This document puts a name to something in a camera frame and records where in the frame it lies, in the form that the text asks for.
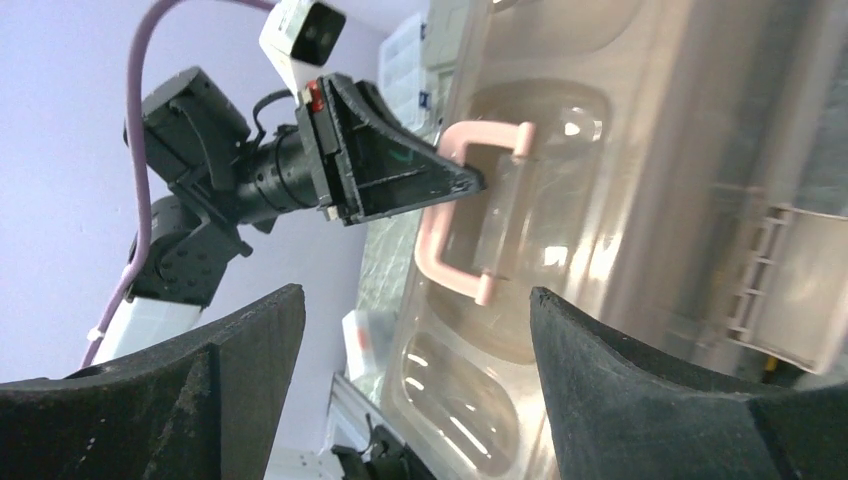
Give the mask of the clear plastic parts box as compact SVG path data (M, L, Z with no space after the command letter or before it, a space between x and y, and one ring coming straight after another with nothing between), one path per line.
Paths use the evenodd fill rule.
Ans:
M404 20L379 47L378 90L397 120L420 130L430 107L427 75L422 66L426 26L421 13Z

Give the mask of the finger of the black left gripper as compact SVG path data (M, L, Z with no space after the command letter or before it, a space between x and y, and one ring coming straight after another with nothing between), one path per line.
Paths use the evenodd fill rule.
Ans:
M483 174L441 156L391 113L376 86L321 78L321 208L361 224L478 194Z

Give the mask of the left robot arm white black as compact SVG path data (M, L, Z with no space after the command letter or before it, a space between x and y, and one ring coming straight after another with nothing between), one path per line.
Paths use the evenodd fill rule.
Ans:
M315 209L346 226L477 194L482 173L407 130L377 87L332 73L296 94L296 121L268 133L199 67L141 104L145 163L169 195L150 207L139 273L95 327L84 364L124 356L188 330L231 260L251 255L239 229Z

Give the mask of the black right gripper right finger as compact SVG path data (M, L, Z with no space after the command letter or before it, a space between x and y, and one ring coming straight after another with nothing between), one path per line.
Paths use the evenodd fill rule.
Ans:
M529 296L563 479L843 479L847 387L797 390L683 361L544 287Z

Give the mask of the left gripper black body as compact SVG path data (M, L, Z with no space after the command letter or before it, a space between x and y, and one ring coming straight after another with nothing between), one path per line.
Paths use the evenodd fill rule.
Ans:
M318 208L328 220L341 220L345 200L336 155L339 142L320 89L298 92L296 119L310 173Z

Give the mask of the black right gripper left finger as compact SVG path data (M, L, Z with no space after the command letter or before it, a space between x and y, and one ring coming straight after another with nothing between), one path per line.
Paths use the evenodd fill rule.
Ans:
M63 379L1 387L5 479L261 479L306 323L286 285Z

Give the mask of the beige plastic toolbox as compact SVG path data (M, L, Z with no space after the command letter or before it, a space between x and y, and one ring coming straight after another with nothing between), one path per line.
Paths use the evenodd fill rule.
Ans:
M488 187L423 216L381 398L436 478L563 479L535 287L721 374L846 385L847 214L798 203L846 37L843 1L471 5L444 141Z

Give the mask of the black yellow screwdriver near latch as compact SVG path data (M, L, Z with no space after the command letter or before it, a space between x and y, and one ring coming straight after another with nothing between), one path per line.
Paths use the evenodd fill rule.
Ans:
M781 361L778 358L774 356L768 356L763 368L763 373L760 382L763 384L772 384L775 381L777 369L780 366L780 363Z

